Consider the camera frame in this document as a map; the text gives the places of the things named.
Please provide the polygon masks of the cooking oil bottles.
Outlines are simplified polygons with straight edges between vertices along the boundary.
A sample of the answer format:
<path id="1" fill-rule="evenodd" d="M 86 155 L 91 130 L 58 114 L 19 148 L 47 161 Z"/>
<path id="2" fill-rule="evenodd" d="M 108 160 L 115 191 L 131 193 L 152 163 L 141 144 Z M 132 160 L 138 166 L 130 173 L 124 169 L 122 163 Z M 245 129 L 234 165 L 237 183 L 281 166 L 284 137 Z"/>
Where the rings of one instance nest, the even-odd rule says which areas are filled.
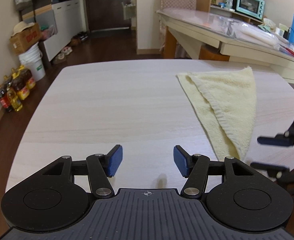
<path id="1" fill-rule="evenodd" d="M 31 70 L 24 65 L 11 69 L 11 75 L 3 77 L 0 84 L 0 104 L 6 112 L 20 111 L 22 101 L 36 87 L 36 81 Z"/>

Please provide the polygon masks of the straw hat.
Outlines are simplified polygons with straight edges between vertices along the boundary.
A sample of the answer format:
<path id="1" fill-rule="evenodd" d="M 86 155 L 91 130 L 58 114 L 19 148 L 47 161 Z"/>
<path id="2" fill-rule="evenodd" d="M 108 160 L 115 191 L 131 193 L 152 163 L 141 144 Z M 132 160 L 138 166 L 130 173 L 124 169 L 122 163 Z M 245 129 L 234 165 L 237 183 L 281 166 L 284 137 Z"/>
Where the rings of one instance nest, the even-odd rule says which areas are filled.
<path id="1" fill-rule="evenodd" d="M 33 23 L 33 22 L 26 23 L 24 21 L 21 21 L 14 26 L 12 36 L 15 36 L 16 34 L 21 33 L 22 31 L 24 31 L 28 28 L 31 28 L 34 25 L 35 25 L 35 23 Z"/>

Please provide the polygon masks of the dark brown door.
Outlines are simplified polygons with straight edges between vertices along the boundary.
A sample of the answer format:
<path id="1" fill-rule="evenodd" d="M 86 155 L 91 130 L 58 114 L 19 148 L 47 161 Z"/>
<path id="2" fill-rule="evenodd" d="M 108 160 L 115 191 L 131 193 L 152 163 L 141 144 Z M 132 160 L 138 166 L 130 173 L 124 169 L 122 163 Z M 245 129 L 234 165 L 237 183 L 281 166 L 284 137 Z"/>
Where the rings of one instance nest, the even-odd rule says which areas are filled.
<path id="1" fill-rule="evenodd" d="M 91 32 L 127 29 L 131 21 L 124 19 L 123 5 L 131 0 L 85 0 L 88 28 Z"/>

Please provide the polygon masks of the plastic bag of white cloth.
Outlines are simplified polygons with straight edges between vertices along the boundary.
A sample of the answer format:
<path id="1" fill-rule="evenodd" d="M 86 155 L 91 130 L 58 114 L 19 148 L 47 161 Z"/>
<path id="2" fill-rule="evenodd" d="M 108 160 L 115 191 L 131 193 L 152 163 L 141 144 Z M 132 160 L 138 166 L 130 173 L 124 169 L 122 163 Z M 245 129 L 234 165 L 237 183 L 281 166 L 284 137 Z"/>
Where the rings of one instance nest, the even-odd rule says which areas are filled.
<path id="1" fill-rule="evenodd" d="M 288 45 L 289 41 L 287 41 L 285 38 L 279 36 L 279 35 L 274 35 L 271 33 L 267 33 L 257 27 L 253 27 L 251 25 L 247 24 L 241 24 L 239 25 L 240 31 L 252 38 L 255 38 L 256 40 L 259 40 L 265 44 L 268 44 L 269 46 L 277 46 L 277 45 Z"/>

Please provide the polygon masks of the cream dining table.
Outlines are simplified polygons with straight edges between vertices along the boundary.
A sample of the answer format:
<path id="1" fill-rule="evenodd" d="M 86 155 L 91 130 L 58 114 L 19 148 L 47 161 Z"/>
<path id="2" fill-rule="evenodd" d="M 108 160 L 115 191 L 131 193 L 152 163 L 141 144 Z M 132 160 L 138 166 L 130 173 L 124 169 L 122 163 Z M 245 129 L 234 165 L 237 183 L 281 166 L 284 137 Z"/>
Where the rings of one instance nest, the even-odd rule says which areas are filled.
<path id="1" fill-rule="evenodd" d="M 200 57 L 201 47 L 209 45 L 231 62 L 271 67 L 288 83 L 294 84 L 294 57 L 243 34 L 240 20 L 187 9 L 158 10 L 160 21 L 192 59 Z"/>

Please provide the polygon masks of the grey white cabinet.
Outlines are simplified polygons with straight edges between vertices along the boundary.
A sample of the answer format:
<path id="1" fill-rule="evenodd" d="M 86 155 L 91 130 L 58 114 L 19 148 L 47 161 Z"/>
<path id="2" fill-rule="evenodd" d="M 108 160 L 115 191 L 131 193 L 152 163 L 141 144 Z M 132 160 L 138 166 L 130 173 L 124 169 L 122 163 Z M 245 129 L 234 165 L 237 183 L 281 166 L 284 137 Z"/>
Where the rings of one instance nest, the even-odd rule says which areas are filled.
<path id="1" fill-rule="evenodd" d="M 37 22 L 42 29 L 40 49 L 46 63 L 83 31 L 81 0 L 31 0 L 20 15 L 23 21 Z"/>

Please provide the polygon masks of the cream yellow towel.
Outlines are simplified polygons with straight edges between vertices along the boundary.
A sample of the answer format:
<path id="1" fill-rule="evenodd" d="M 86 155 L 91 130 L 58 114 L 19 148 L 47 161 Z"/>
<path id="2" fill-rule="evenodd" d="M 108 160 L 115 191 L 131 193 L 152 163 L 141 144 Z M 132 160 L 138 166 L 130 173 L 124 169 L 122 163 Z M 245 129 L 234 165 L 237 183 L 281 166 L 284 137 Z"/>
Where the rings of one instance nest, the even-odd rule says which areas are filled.
<path id="1" fill-rule="evenodd" d="M 250 147 L 257 105 L 252 68 L 179 73 L 177 78 L 217 159 L 244 160 Z"/>

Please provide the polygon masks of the red handled screwdriver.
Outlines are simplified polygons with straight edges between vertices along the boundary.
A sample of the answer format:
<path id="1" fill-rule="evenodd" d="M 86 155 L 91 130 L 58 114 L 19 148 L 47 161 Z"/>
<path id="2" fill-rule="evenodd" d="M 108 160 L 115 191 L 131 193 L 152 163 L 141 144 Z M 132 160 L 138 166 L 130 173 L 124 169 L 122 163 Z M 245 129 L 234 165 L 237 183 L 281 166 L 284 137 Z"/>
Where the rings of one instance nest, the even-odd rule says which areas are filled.
<path id="1" fill-rule="evenodd" d="M 290 48 L 286 48 L 285 46 L 280 45 L 279 50 L 280 50 L 281 52 L 283 52 L 283 53 L 286 53 L 286 54 L 291 55 L 291 56 L 294 57 L 294 51 L 291 50 Z"/>

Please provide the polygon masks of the cardboard box with hat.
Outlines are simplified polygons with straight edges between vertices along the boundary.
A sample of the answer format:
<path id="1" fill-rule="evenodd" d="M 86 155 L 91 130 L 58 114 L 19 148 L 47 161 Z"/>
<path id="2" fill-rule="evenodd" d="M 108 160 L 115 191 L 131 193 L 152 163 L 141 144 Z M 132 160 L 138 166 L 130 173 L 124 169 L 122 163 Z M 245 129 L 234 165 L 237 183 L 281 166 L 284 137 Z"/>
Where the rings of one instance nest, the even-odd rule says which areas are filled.
<path id="1" fill-rule="evenodd" d="M 28 51 L 33 45 L 35 45 L 42 38 L 40 26 L 38 23 L 33 25 L 28 24 L 27 28 L 24 28 L 20 32 L 16 32 L 9 38 L 10 45 L 16 55 L 20 55 Z"/>

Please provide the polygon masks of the white plastic buckets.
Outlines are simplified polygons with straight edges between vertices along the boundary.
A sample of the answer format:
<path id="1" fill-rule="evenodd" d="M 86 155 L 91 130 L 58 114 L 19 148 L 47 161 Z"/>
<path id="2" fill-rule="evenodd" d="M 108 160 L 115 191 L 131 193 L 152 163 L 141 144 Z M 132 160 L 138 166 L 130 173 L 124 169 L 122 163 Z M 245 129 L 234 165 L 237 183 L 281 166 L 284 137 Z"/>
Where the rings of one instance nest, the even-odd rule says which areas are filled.
<path id="1" fill-rule="evenodd" d="M 18 56 L 22 65 L 28 68 L 35 81 L 40 81 L 46 75 L 42 62 L 42 52 L 39 49 L 39 43 L 34 44 L 28 51 Z"/>

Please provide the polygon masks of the teal toaster oven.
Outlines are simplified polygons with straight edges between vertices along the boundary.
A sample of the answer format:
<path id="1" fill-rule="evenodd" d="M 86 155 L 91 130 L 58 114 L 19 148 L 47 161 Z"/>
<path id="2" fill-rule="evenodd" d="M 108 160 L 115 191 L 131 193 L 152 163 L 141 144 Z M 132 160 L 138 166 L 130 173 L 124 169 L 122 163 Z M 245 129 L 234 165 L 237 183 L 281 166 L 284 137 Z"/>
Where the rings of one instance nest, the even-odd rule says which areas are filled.
<path id="1" fill-rule="evenodd" d="M 262 20 L 265 10 L 264 0 L 235 0 L 235 11 Z"/>

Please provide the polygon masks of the shoes on floor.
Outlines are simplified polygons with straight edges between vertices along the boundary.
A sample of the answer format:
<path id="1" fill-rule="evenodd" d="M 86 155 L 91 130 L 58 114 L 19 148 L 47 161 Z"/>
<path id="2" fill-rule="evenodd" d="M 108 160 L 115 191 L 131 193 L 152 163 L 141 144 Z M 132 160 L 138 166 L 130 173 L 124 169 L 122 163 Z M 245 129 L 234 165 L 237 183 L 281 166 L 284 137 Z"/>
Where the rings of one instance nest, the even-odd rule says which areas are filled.
<path id="1" fill-rule="evenodd" d="M 67 60 L 67 56 L 73 52 L 73 47 L 80 45 L 82 42 L 86 41 L 89 37 L 89 32 L 79 32 L 71 38 L 71 41 L 67 46 L 63 47 L 62 50 L 56 55 L 52 64 L 60 64 Z"/>

